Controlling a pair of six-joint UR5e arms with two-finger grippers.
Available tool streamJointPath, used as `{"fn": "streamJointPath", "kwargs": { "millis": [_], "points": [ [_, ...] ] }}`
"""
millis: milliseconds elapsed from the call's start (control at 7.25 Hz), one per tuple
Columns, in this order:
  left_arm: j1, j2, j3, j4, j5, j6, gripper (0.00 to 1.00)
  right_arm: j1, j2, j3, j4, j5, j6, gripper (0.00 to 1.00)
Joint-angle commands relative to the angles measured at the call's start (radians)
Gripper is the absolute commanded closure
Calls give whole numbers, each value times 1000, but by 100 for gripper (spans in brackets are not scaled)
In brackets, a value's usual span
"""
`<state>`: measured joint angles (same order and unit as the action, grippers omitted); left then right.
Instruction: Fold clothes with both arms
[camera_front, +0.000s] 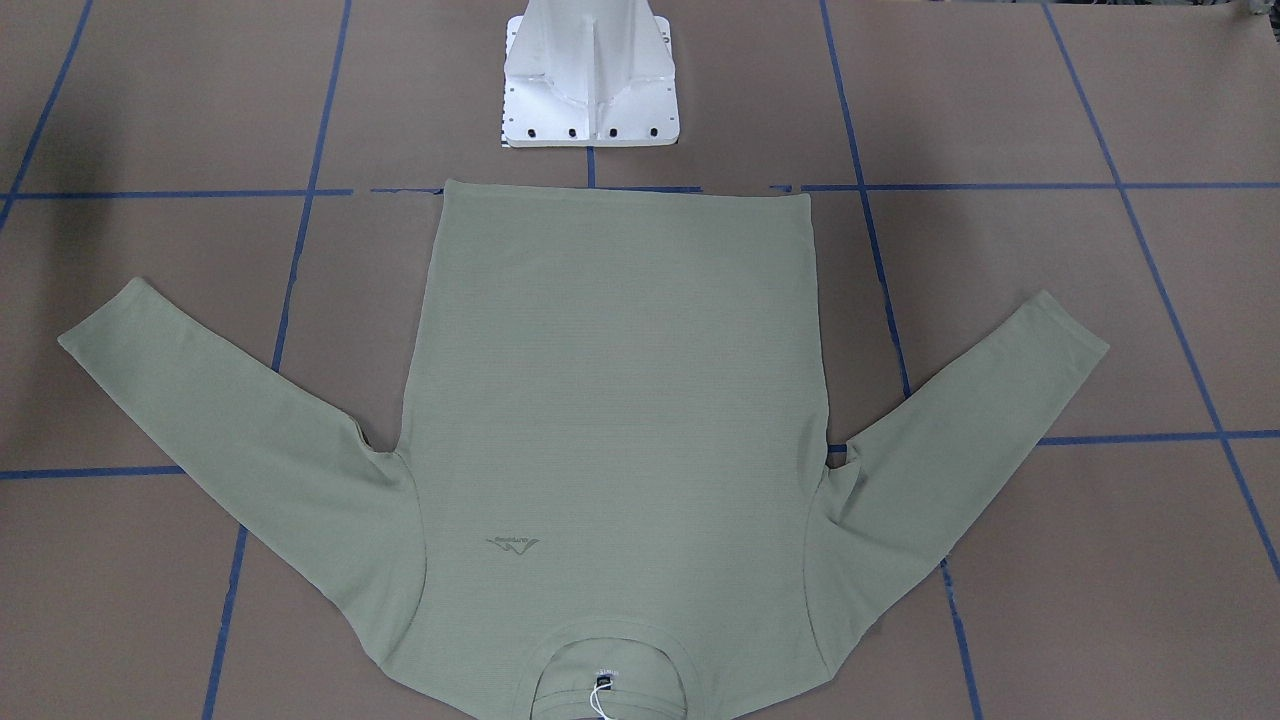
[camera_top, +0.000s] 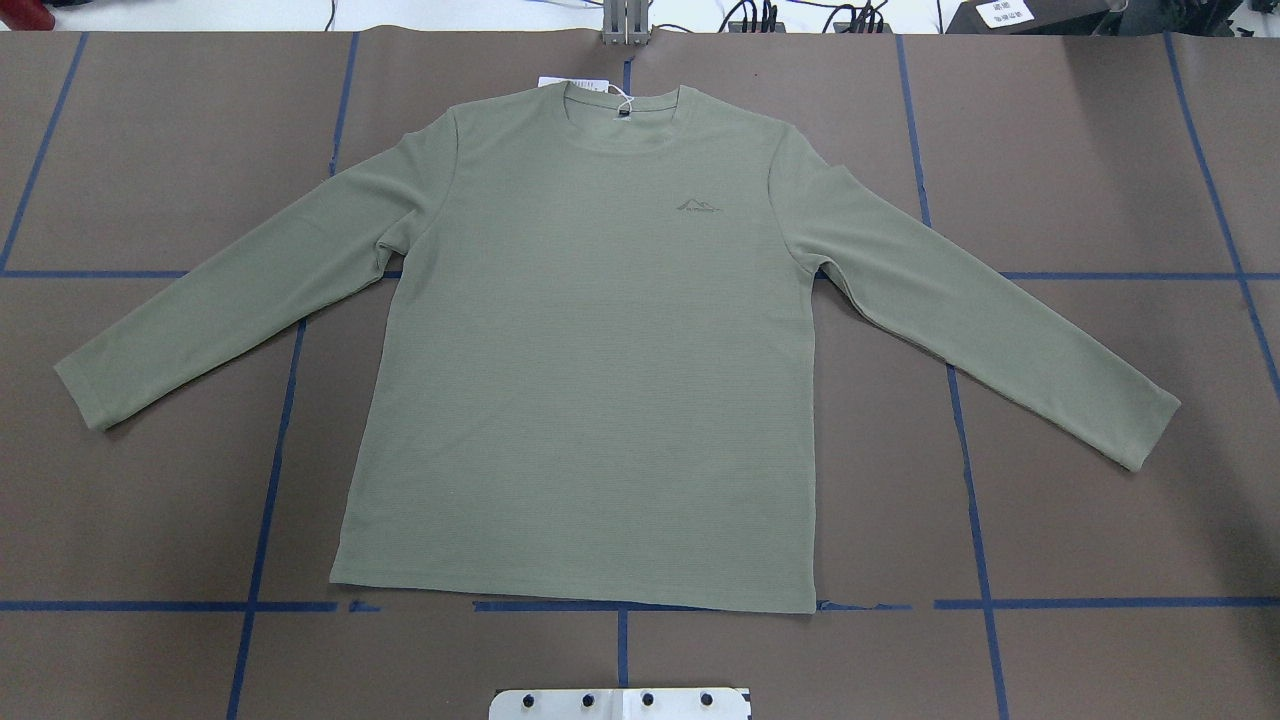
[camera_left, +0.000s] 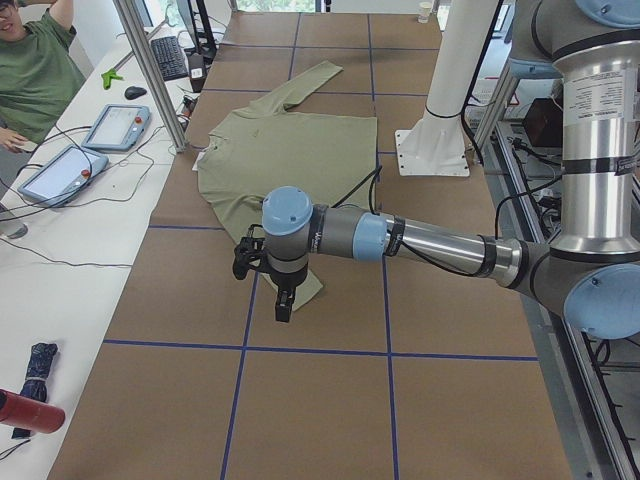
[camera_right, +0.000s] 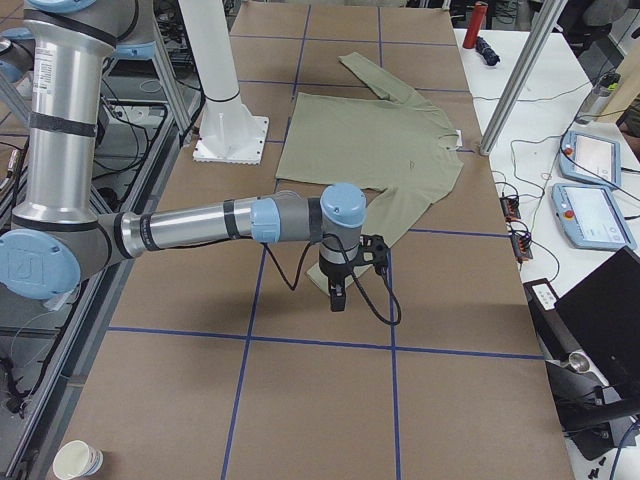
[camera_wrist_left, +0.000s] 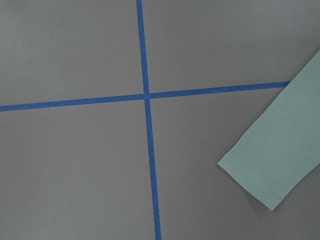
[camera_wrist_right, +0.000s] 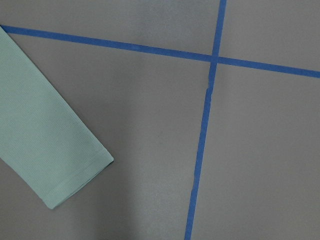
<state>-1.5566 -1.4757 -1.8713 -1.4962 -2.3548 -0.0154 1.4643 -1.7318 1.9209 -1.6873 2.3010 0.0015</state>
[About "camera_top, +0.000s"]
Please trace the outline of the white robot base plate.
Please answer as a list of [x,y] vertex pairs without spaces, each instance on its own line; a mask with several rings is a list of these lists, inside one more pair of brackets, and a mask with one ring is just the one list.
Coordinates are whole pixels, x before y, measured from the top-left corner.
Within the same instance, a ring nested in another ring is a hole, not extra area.
[[489,719],[751,719],[750,692],[732,687],[511,689]]

